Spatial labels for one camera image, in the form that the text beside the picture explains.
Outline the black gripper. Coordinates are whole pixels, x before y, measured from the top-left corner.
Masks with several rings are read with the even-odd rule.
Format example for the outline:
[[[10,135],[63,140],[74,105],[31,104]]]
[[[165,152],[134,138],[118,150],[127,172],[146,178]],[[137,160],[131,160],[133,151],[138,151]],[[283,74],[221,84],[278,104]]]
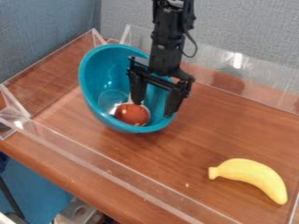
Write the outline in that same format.
[[[146,99],[147,85],[170,91],[166,100],[165,116],[170,117],[178,112],[183,100],[191,92],[194,77],[181,69],[185,55],[185,36],[178,39],[169,39],[162,43],[154,38],[150,59],[130,57],[130,78],[131,99],[138,105]]]

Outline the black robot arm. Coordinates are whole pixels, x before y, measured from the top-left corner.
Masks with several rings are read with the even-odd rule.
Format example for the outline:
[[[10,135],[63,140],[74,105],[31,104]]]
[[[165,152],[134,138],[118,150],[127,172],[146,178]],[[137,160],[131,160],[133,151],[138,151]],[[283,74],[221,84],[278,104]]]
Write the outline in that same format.
[[[133,55],[127,76],[130,79],[131,99],[138,105],[146,99],[147,85],[153,84],[170,91],[163,115],[170,117],[178,112],[183,100],[190,96],[195,78],[181,69],[185,40],[197,46],[190,34],[197,19],[194,0],[153,0],[154,31],[150,59]]]

